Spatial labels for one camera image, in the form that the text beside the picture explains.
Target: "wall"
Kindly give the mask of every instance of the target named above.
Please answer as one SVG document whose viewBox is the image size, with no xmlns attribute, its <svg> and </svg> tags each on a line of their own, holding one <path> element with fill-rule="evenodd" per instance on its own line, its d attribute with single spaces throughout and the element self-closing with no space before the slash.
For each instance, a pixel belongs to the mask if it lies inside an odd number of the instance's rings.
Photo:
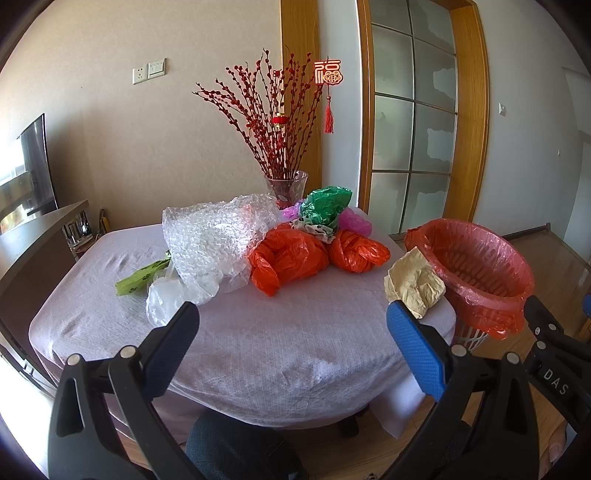
<svg viewBox="0 0 591 480">
<path fill-rule="evenodd" d="M 540 34 L 548 13 L 528 17 L 522 11 L 524 4 L 541 9 L 534 0 L 476 3 L 489 53 L 491 118 L 474 221 L 501 235 L 551 222 L 563 237 L 579 182 L 582 144 L 564 59 L 548 42 L 568 40 Z M 506 106 L 506 117 L 498 114 L 499 102 Z"/>
<path fill-rule="evenodd" d="M 591 135 L 591 77 L 589 75 L 564 70 L 573 98 L 574 115 L 579 130 Z"/>
<path fill-rule="evenodd" d="M 586 261 L 591 260 L 591 144 L 583 144 L 583 164 L 577 197 L 564 241 Z"/>
<path fill-rule="evenodd" d="M 88 198 L 116 228 L 161 220 L 167 206 L 265 191 L 242 138 L 193 96 L 263 48 L 281 63 L 276 0 L 55 0 L 0 72 L 0 145 L 40 113 L 61 205 Z M 167 58 L 164 77 L 131 70 Z"/>
<path fill-rule="evenodd" d="M 575 47 L 544 7 L 532 0 L 512 0 L 512 2 L 529 19 L 531 25 L 544 39 L 546 46 L 554 52 L 557 59 L 560 59 L 560 64 L 564 68 L 589 75 Z"/>
<path fill-rule="evenodd" d="M 361 172 L 361 41 L 356 0 L 318 0 L 320 57 L 341 60 L 343 81 L 330 90 L 335 132 L 322 136 L 322 183 L 353 191 Z M 326 95 L 323 107 L 326 107 Z"/>
</svg>

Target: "red tassel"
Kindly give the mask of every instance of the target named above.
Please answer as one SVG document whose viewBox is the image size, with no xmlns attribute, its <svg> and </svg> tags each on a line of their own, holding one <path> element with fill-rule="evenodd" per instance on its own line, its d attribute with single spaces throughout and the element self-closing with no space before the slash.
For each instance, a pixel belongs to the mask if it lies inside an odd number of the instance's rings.
<svg viewBox="0 0 591 480">
<path fill-rule="evenodd" d="M 330 109 L 330 95 L 326 97 L 326 119 L 324 121 L 324 133 L 331 134 L 335 131 L 335 118 Z"/>
</svg>

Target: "small white switch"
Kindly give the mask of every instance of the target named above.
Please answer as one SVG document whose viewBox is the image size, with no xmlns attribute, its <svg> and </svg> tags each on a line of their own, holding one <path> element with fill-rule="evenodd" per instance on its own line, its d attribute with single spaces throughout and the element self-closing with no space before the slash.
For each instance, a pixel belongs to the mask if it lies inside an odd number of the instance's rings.
<svg viewBox="0 0 591 480">
<path fill-rule="evenodd" d="M 148 63 L 148 78 L 154 77 L 161 77 L 162 75 L 166 74 L 165 71 L 165 61 L 166 59 L 153 61 L 152 63 Z"/>
</svg>

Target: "pink plastic bag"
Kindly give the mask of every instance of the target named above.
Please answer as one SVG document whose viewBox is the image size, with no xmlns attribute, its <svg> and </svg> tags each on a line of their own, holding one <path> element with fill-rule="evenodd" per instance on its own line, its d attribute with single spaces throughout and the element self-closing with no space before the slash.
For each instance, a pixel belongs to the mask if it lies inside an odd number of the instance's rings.
<svg viewBox="0 0 591 480">
<path fill-rule="evenodd" d="M 343 213 L 339 215 L 339 228 L 342 230 L 351 230 L 363 236 L 370 236 L 372 225 L 371 222 L 361 215 L 357 215 L 352 209 L 347 207 Z"/>
</svg>

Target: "red plastic bag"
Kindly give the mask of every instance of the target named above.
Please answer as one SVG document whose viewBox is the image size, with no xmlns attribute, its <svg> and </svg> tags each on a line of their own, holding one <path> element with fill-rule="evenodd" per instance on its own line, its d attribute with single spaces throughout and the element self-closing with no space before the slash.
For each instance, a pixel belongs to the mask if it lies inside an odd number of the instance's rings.
<svg viewBox="0 0 591 480">
<path fill-rule="evenodd" d="M 351 230 L 339 230 L 328 245 L 330 263 L 347 272 L 363 273 L 390 260 L 390 250 Z"/>
<path fill-rule="evenodd" d="M 329 266 L 322 242 L 310 233 L 293 230 L 288 223 L 269 230 L 248 259 L 252 282 L 270 297 L 283 284 L 311 277 Z"/>
<path fill-rule="evenodd" d="M 534 275 L 509 242 L 483 226 L 441 218 L 409 230 L 404 244 L 425 255 L 467 325 L 499 340 L 523 329 Z"/>
</svg>

